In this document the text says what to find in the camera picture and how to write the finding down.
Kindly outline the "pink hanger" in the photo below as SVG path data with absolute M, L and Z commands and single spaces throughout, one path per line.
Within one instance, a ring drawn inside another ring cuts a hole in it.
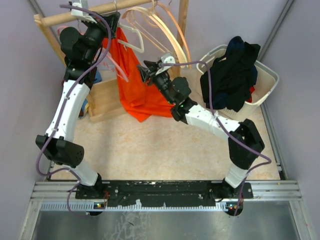
M 57 35 L 60 36 L 62 30 L 64 30 L 65 28 L 67 28 L 67 26 L 65 26 L 65 25 L 59 26 L 56 30 Z M 126 76 L 123 69 L 118 65 L 118 63 L 112 58 L 112 55 L 108 52 L 106 54 L 106 57 L 112 62 L 112 64 L 115 67 L 115 70 L 113 72 L 115 72 L 118 77 L 120 77 L 121 79 L 123 79 L 124 81 L 126 81 L 128 83 L 129 82 L 128 77 Z

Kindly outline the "cream plastic hook hanger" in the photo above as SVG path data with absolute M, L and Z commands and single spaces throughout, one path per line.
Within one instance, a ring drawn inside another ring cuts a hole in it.
M 122 19 L 127 21 L 132 27 L 136 27 L 138 28 L 138 30 L 141 30 L 142 36 L 156 49 L 160 50 L 163 53 L 175 53 L 173 46 L 172 50 L 169 50 L 169 47 L 165 46 L 165 44 L 162 43 L 161 39 L 158 39 L 158 37 L 156 36 L 156 30 L 164 35 L 168 43 L 171 44 L 160 28 L 150 25 L 155 25 L 155 23 L 147 16 L 148 13 L 149 12 L 147 8 L 141 6 L 131 7 L 122 14 Z

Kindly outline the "beige wooden hanger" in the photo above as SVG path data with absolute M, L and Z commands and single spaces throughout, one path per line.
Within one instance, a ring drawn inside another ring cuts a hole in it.
M 168 38 L 169 42 L 171 43 L 175 55 L 179 61 L 179 63 L 187 63 L 187 54 L 185 47 L 181 47 L 181 39 L 179 34 L 177 33 L 177 37 L 174 37 L 173 33 L 170 31 L 169 27 L 163 22 L 163 20 L 158 16 L 158 12 L 156 12 L 156 7 L 158 6 L 157 0 L 152 0 L 152 7 L 148 10 L 147 16 L 155 23 L 155 25 L 149 23 L 154 28 L 160 28 L 164 35 Z M 183 0 L 179 4 L 179 18 L 178 24 L 181 27 L 182 31 L 185 35 L 185 28 L 186 28 L 186 18 L 187 18 L 187 11 L 188 11 L 188 0 Z

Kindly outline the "red t shirt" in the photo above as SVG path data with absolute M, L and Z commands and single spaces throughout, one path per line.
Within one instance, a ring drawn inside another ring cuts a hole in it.
M 254 87 L 254 86 L 250 87 L 250 89 L 249 89 L 250 96 L 249 96 L 249 98 L 246 100 L 248 103 L 251 103 L 251 102 L 252 102 L 252 100 L 253 100 L 253 92 L 254 92 L 254 91 L 255 91 L 255 87 Z

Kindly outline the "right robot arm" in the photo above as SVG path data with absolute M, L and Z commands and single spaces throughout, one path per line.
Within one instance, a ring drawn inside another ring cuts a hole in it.
M 186 77 L 174 79 L 159 60 L 145 61 L 137 69 L 142 82 L 154 85 L 163 97 L 172 104 L 171 115 L 177 122 L 199 127 L 220 137 L 228 143 L 231 165 L 227 175 L 217 187 L 213 188 L 213 198 L 235 198 L 241 192 L 241 184 L 247 177 L 253 162 L 261 156 L 265 144 L 253 121 L 242 122 L 225 118 L 219 113 L 212 113 L 192 100 L 192 90 Z

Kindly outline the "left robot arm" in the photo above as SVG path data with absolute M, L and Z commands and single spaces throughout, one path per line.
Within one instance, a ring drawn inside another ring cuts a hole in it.
M 44 135 L 38 135 L 35 144 L 40 149 L 36 163 L 42 156 L 69 170 L 78 179 L 78 190 L 97 199 L 103 195 L 102 177 L 85 161 L 85 150 L 74 143 L 76 122 L 88 96 L 97 72 L 103 40 L 115 38 L 119 13 L 98 15 L 85 22 L 81 34 L 74 27 L 63 29 L 59 35 L 60 47 L 66 64 L 62 95 L 50 126 Z

